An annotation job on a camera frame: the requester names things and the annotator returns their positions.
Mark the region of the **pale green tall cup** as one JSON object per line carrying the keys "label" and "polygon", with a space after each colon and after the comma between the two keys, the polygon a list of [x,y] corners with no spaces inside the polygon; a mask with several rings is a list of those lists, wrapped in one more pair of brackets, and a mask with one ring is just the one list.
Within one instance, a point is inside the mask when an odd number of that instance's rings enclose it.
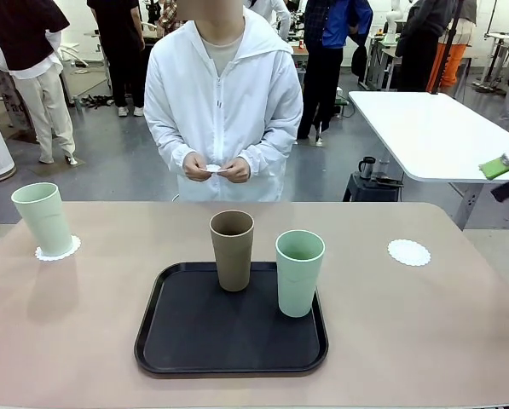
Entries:
{"label": "pale green tall cup", "polygon": [[51,182],[29,184],[13,192],[11,200],[43,256],[57,257],[72,249],[72,234],[57,185]]}
{"label": "pale green tall cup", "polygon": [[276,239],[278,305],[284,315],[301,318],[311,310],[325,250],[323,239],[307,230]]}

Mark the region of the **person's right forearm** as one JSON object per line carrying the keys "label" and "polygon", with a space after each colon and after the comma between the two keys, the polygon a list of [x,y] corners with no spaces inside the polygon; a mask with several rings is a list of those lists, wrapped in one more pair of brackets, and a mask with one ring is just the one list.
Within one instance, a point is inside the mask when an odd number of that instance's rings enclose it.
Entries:
{"label": "person's right forearm", "polygon": [[159,155],[169,170],[184,174],[183,164],[186,156],[194,150],[186,144],[173,123],[165,121],[149,122],[148,128],[158,148]]}

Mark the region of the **person's left forearm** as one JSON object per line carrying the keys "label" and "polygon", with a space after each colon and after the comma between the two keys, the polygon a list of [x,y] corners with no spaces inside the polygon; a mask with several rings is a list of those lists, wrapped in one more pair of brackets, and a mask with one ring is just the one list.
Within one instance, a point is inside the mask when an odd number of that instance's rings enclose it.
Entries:
{"label": "person's left forearm", "polygon": [[252,176],[283,177],[286,161],[296,141],[298,125],[297,118],[271,119],[261,141],[240,153],[239,157],[249,164]]}

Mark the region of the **person's left hand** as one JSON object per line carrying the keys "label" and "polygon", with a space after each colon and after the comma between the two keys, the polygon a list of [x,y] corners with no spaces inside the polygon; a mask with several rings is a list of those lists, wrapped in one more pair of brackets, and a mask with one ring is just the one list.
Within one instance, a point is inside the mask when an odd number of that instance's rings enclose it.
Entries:
{"label": "person's left hand", "polygon": [[226,163],[218,174],[232,183],[246,183],[251,175],[250,165],[243,158],[234,158]]}

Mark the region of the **person's right hand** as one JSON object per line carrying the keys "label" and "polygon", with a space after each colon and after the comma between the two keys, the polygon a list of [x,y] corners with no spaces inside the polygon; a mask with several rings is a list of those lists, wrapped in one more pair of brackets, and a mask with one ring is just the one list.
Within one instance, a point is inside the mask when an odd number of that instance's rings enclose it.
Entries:
{"label": "person's right hand", "polygon": [[197,152],[188,153],[182,163],[185,176],[191,181],[203,182],[211,178],[205,159]]}

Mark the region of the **white standing desk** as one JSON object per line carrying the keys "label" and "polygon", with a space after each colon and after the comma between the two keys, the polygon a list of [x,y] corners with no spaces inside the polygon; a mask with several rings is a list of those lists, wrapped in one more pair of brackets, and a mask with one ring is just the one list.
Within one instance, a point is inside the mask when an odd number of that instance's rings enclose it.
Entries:
{"label": "white standing desk", "polygon": [[445,94],[351,91],[349,98],[386,152],[411,179],[447,183],[462,198],[454,216],[463,229],[486,185],[509,181],[509,172],[488,180],[481,164],[509,154],[509,133]]}

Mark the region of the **bystander in orange trousers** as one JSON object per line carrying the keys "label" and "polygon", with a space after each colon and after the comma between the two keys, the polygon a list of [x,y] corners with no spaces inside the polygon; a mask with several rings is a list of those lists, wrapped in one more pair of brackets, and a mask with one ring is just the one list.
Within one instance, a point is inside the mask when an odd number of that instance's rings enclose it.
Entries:
{"label": "bystander in orange trousers", "polygon": [[[439,90],[445,94],[454,87],[457,77],[457,70],[462,61],[466,48],[471,44],[473,33],[477,25],[477,0],[464,0],[460,11],[455,34],[452,45],[448,52],[448,59],[446,66],[442,72],[441,81],[439,83]],[[445,50],[449,31],[453,26],[453,21],[450,21],[444,34],[438,39],[437,54],[431,70],[429,83],[426,86],[426,91],[430,92],[437,79],[437,73],[442,61],[443,52]]]}

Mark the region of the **steel and black mug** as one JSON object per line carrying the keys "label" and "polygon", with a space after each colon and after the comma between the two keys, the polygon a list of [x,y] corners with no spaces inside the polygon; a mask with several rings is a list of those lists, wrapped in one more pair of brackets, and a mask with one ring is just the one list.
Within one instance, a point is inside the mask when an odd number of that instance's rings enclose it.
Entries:
{"label": "steel and black mug", "polygon": [[361,179],[370,180],[373,173],[373,167],[376,164],[377,160],[372,156],[365,156],[358,163],[358,172]]}

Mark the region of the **black step stool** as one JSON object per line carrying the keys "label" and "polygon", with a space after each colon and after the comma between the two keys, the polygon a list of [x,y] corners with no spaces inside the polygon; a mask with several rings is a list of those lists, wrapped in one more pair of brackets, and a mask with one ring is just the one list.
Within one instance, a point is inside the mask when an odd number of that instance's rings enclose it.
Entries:
{"label": "black step stool", "polygon": [[379,186],[373,179],[364,180],[359,172],[350,174],[343,202],[397,202],[401,189]]}

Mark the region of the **black tripod pole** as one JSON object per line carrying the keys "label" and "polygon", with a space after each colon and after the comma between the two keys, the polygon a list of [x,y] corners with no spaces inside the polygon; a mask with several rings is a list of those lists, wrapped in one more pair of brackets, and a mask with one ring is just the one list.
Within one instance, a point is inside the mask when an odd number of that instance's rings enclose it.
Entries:
{"label": "black tripod pole", "polygon": [[444,51],[442,52],[442,59],[441,59],[440,64],[438,66],[437,76],[436,76],[436,78],[434,80],[434,83],[433,83],[433,86],[431,88],[431,94],[432,95],[436,95],[438,93],[439,88],[440,88],[442,74],[443,74],[443,71],[445,70],[445,67],[446,67],[447,62],[448,62],[449,51],[451,49],[451,46],[452,46],[452,43],[453,43],[453,39],[454,39],[454,36],[455,36],[455,33],[456,33],[456,27],[458,25],[458,21],[459,21],[459,18],[460,18],[460,12],[461,12],[461,10],[463,8],[463,4],[464,4],[464,0],[457,0],[456,10],[454,12],[454,18],[452,19],[452,26],[451,26],[450,29],[448,29],[448,40],[446,42]]}

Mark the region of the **bystander in dark grey top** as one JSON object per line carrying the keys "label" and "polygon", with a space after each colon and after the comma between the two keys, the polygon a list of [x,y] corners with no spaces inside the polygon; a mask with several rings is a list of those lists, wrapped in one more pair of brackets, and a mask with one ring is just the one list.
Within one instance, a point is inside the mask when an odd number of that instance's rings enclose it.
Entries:
{"label": "bystander in dark grey top", "polygon": [[396,46],[396,56],[402,58],[399,92],[426,90],[438,39],[445,32],[455,8],[456,0],[417,0],[412,5]]}

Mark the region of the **black bag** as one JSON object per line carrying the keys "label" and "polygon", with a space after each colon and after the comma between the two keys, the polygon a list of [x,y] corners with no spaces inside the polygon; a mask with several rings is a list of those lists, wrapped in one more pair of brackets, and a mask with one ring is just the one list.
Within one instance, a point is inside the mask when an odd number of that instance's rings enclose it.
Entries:
{"label": "black bag", "polygon": [[360,82],[364,80],[367,66],[367,49],[365,45],[359,45],[352,55],[351,72],[356,75]]}

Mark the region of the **bystander in blue jacket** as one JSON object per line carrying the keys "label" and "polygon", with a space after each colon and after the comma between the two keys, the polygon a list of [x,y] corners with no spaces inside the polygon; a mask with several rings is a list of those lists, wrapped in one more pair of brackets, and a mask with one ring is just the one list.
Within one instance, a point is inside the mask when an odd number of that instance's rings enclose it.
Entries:
{"label": "bystander in blue jacket", "polygon": [[334,115],[334,103],[346,40],[366,41],[373,10],[368,0],[308,0],[304,13],[304,44],[309,57],[304,74],[304,111],[297,139],[307,140],[315,130],[314,145],[323,145],[322,133]]}

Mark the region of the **brown tall cup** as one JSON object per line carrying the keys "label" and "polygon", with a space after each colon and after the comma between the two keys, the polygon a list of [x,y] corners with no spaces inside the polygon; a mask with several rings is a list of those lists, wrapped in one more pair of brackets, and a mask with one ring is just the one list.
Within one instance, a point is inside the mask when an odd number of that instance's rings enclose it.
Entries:
{"label": "brown tall cup", "polygon": [[243,291],[250,282],[254,220],[240,210],[216,213],[209,224],[219,285]]}

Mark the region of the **person in white jacket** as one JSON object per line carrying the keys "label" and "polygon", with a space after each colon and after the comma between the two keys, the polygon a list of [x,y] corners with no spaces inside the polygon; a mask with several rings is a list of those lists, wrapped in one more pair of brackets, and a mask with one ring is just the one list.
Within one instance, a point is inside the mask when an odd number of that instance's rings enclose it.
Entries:
{"label": "person in white jacket", "polygon": [[[292,47],[241,0],[185,6],[185,22],[151,51],[144,116],[173,123],[206,164],[224,166],[259,143],[274,118],[300,119],[303,99]],[[176,174],[182,202],[275,202],[282,178],[232,183]]]}

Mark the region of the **black plastic tray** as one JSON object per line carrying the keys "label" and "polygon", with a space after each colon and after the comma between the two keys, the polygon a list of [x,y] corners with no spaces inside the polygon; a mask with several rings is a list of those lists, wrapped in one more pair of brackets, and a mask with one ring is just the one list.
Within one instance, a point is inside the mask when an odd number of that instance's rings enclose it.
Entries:
{"label": "black plastic tray", "polygon": [[214,262],[181,262],[154,282],[134,346],[159,377],[274,376],[312,372],[329,350],[317,299],[307,315],[284,315],[275,262],[252,262],[249,285],[223,290]]}

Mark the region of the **bystander in plaid shirt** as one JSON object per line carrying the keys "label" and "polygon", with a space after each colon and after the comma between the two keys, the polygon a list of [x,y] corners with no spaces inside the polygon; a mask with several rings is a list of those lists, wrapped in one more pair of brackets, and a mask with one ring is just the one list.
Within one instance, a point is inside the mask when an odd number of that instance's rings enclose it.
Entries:
{"label": "bystander in plaid shirt", "polygon": [[157,25],[166,32],[176,30],[181,25],[181,21],[177,18],[176,0],[158,0],[158,4],[161,12]]}

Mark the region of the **bystander dressed in black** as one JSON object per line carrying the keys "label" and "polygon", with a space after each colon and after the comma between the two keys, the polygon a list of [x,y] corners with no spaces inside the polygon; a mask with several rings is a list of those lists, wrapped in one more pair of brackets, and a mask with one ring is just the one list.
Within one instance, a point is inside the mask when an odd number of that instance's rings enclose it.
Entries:
{"label": "bystander dressed in black", "polygon": [[125,91],[134,105],[133,115],[144,115],[142,51],[145,43],[138,0],[87,0],[107,58],[114,104],[122,118],[129,110]]}

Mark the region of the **bystander in black T-shirt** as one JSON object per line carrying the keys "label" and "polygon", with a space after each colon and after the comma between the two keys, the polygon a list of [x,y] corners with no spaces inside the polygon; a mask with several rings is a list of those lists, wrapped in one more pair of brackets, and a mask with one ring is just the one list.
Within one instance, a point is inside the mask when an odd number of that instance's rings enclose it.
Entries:
{"label": "bystander in black T-shirt", "polygon": [[54,0],[0,0],[0,50],[31,117],[42,164],[54,163],[54,138],[67,163],[78,163],[58,55],[69,26]]}

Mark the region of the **white metal-frame workbench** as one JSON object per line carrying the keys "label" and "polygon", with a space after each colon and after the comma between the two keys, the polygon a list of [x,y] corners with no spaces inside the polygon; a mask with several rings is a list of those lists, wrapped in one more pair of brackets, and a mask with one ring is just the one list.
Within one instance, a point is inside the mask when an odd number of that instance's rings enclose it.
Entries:
{"label": "white metal-frame workbench", "polygon": [[485,36],[492,41],[479,85],[488,92],[506,93],[509,87],[509,34],[490,32]]}

